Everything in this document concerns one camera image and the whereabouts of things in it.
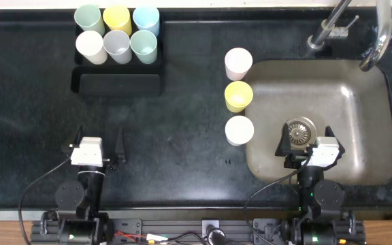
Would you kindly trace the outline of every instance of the chrome faucet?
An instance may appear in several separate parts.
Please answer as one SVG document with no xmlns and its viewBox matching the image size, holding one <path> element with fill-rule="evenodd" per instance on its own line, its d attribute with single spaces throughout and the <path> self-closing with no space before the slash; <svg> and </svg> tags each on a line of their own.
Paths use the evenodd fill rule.
<svg viewBox="0 0 392 245">
<path fill-rule="evenodd" d="M 316 34 L 308 38 L 308 45 L 313 50 L 320 50 L 325 45 L 325 39 L 334 37 L 335 23 L 352 0 L 341 0 L 333 9 L 327 20 L 323 20 Z M 359 68 L 362 71 L 370 70 L 380 58 L 382 58 L 387 49 L 389 40 L 391 39 L 392 20 L 391 20 L 391 4 L 389 0 L 376 0 L 376 11 L 378 13 L 378 36 L 376 43 L 371 48 L 367 56 L 362 60 Z M 346 28 L 339 27 L 335 31 L 336 37 L 346 37 L 348 28 L 358 19 L 356 17 Z"/>
</svg>

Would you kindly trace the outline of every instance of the white cup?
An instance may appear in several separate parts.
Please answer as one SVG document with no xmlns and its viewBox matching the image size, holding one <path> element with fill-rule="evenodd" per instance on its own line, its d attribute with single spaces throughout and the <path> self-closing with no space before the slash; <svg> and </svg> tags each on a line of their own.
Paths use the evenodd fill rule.
<svg viewBox="0 0 392 245">
<path fill-rule="evenodd" d="M 103 37 L 103 48 L 119 64 L 128 63 L 133 57 L 129 37 L 124 31 L 110 31 Z"/>
<path fill-rule="evenodd" d="M 81 33 L 75 42 L 76 49 L 95 65 L 100 65 L 107 60 L 107 52 L 103 48 L 101 34 L 96 31 Z"/>
<path fill-rule="evenodd" d="M 96 31 L 101 35 L 105 33 L 101 10 L 96 5 L 87 4 L 79 7 L 73 17 L 84 31 Z"/>
<path fill-rule="evenodd" d="M 139 30 L 147 30 L 156 37 L 160 33 L 160 12 L 156 7 L 138 7 L 133 13 L 134 23 Z"/>
<path fill-rule="evenodd" d="M 253 137 L 253 133 L 253 124 L 245 116 L 234 116 L 228 120 L 225 126 L 226 138 L 233 146 L 240 146 L 249 142 Z"/>
<path fill-rule="evenodd" d="M 157 59 L 157 38 L 147 30 L 137 31 L 131 37 L 131 49 L 145 64 L 152 64 Z"/>
<path fill-rule="evenodd" d="M 252 55 L 244 48 L 233 48 L 225 55 L 226 76 L 239 81 L 252 67 Z"/>
</svg>

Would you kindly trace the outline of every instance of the white wall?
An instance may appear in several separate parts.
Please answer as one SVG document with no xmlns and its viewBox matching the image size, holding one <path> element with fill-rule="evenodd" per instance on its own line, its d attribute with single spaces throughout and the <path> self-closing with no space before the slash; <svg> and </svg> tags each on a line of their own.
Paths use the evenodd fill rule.
<svg viewBox="0 0 392 245">
<path fill-rule="evenodd" d="M 127 7 L 140 5 L 156 7 L 333 7 L 338 2 L 339 0 L 0 0 L 0 9 L 64 9 L 77 8 L 86 3 L 94 3 L 99 7 L 117 3 Z M 375 5 L 375 0 L 352 0 L 349 6 Z"/>
</svg>

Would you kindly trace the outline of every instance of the yellow cup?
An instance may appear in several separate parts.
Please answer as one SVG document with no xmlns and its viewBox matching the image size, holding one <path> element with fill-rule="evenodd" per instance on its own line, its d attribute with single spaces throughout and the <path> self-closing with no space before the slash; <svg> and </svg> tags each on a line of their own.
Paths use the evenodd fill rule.
<svg viewBox="0 0 392 245">
<path fill-rule="evenodd" d="M 103 21 L 112 31 L 124 31 L 128 36 L 133 32 L 129 10 L 123 5 L 107 7 L 103 11 Z"/>
<path fill-rule="evenodd" d="M 252 88 L 245 82 L 232 82 L 225 89 L 226 107 L 231 112 L 241 112 L 252 101 L 252 98 Z"/>
</svg>

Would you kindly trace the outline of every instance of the blue cup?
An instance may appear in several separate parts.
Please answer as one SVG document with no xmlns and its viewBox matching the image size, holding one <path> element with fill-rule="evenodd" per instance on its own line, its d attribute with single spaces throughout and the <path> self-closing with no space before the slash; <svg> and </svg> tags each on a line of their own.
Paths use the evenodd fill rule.
<svg viewBox="0 0 392 245">
<path fill-rule="evenodd" d="M 133 13 L 134 23 L 139 30 L 147 30 L 157 37 L 160 33 L 160 12 L 156 7 L 138 7 Z"/>
</svg>

